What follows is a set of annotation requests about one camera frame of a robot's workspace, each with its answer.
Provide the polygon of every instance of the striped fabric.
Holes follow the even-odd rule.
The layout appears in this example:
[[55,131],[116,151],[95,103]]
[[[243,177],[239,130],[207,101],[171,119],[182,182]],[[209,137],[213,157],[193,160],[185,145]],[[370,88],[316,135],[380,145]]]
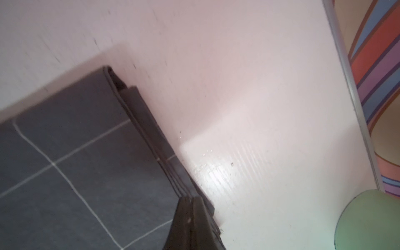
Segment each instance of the striped fabric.
[[379,146],[374,141],[382,134],[378,127],[390,127],[390,122],[376,124],[400,94],[400,0],[372,1],[350,48],[349,60],[369,131],[377,134],[372,141],[385,191],[400,197],[400,162],[384,152],[381,139]]

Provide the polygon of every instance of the folded mat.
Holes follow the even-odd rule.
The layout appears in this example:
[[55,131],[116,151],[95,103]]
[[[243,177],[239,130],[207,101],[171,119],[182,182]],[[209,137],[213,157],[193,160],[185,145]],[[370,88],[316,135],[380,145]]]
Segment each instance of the folded mat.
[[0,125],[0,249],[162,249],[201,196],[141,98],[103,67]]

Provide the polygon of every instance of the scuff mark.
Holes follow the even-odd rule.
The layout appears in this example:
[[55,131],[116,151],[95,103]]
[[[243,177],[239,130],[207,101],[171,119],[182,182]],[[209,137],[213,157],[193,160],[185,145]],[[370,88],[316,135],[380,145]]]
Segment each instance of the scuff mark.
[[61,63],[57,56],[54,54],[53,50],[50,48],[50,46],[44,41],[43,37],[40,36],[40,39],[42,40],[45,47],[50,51],[51,55],[57,60],[57,62]]
[[154,17],[155,17],[156,21],[159,22],[158,17],[156,15],[156,12],[153,9],[152,9],[152,11],[153,11],[153,14],[154,14]]
[[97,44],[97,41],[95,38],[93,38],[94,44],[97,46],[97,49],[100,51],[99,45]]

